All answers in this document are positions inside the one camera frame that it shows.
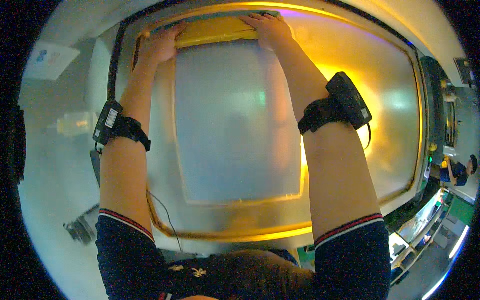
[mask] cable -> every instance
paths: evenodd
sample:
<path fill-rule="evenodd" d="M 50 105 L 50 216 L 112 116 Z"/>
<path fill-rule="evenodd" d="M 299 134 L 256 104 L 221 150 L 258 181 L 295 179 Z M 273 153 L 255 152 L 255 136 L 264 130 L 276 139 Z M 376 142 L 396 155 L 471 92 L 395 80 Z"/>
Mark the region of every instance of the cable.
<path fill-rule="evenodd" d="M 149 193 L 152 197 L 154 197 L 155 200 L 157 200 L 163 206 L 163 208 L 165 209 L 165 212 L 167 213 L 168 222 L 170 223 L 170 226 L 172 227 L 173 233 L 175 233 L 175 237 L 177 238 L 177 243 L 179 244 L 180 252 L 183 253 L 183 250 L 181 249 L 181 246 L 180 246 L 179 237 L 177 235 L 177 232 L 175 231 L 175 228 L 173 228 L 172 221 L 170 221 L 170 215 L 168 214 L 167 208 L 165 207 L 165 205 L 163 205 L 163 203 L 157 197 L 155 197 L 155 195 L 152 194 L 151 191 L 147 190 L 147 193 Z"/>
<path fill-rule="evenodd" d="M 367 123 L 367 127 L 368 127 L 368 143 L 365 146 L 364 150 L 368 148 L 368 146 L 370 145 L 370 140 L 372 139 L 372 130 L 370 129 L 370 123 Z"/>

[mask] ceiling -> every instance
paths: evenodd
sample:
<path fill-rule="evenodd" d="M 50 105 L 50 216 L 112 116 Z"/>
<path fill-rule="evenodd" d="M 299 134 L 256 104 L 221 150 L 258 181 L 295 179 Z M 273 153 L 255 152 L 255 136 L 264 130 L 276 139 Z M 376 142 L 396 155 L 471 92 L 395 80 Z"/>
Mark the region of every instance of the ceiling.
<path fill-rule="evenodd" d="M 161 1 L 65 0 L 53 13 L 40 38 L 71 46 L 84 38 L 100 35 L 124 18 L 158 2 Z M 423 54 L 435 57 L 455 86 L 463 86 L 453 58 L 465 57 L 465 53 L 449 21 L 433 0 L 343 0 L 343 2 L 391 26 Z"/>

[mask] poster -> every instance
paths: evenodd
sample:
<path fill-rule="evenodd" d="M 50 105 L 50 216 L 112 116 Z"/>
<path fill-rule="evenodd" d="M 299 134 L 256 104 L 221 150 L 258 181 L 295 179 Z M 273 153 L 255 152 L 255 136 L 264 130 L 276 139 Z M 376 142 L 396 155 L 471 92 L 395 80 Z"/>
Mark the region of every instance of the poster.
<path fill-rule="evenodd" d="M 80 51 L 66 46 L 37 41 L 24 71 L 24 78 L 57 80 Z"/>

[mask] electronic device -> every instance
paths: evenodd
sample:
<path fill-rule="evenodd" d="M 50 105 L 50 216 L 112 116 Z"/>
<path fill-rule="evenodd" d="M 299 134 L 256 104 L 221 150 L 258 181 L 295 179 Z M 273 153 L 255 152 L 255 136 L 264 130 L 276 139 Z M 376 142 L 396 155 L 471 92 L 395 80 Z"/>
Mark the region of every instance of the electronic device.
<path fill-rule="evenodd" d="M 330 93 L 328 98 L 315 100 L 305 108 L 304 116 L 298 123 L 301 134 L 308 130 L 315 132 L 335 121 L 349 122 L 354 129 L 358 129 L 372 120 L 365 101 L 344 72 L 337 72 L 327 83 L 326 89 Z"/>
<path fill-rule="evenodd" d="M 122 116 L 122 110 L 122 106 L 117 101 L 113 99 L 106 101 L 92 136 L 95 141 L 95 150 L 98 151 L 96 148 L 97 143 L 105 146 L 110 138 L 123 136 L 133 141 L 141 142 L 145 146 L 145 150 L 149 151 L 150 140 L 142 130 L 142 125 L 133 118 Z"/>

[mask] person in background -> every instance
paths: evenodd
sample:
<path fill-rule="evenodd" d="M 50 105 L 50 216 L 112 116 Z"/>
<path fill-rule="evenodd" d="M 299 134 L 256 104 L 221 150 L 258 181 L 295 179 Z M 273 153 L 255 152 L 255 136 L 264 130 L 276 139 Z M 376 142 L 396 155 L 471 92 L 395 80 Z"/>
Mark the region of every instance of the person in background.
<path fill-rule="evenodd" d="M 477 158 L 475 155 L 470 155 L 467 166 L 460 162 L 453 163 L 448 156 L 445 157 L 447 167 L 441 168 L 438 165 L 432 165 L 430 177 L 435 177 L 442 182 L 450 182 L 455 186 L 464 186 L 467 183 L 468 177 L 475 174 L 477 171 Z"/>
<path fill-rule="evenodd" d="M 262 48 L 276 54 L 299 121 L 308 104 L 328 97 L 327 79 L 283 18 L 240 19 L 257 30 Z M 143 43 L 121 96 L 122 114 L 139 121 L 147 135 L 154 77 L 163 76 L 157 66 L 175 56 L 175 37 L 185 26 L 161 30 Z M 152 234 L 145 147 L 125 137 L 109 142 L 100 164 L 96 224 L 98 267 L 109 299 L 386 299 L 388 231 L 357 132 L 351 124 L 332 122 L 306 132 L 303 141 L 315 272 L 254 249 L 167 263 Z"/>

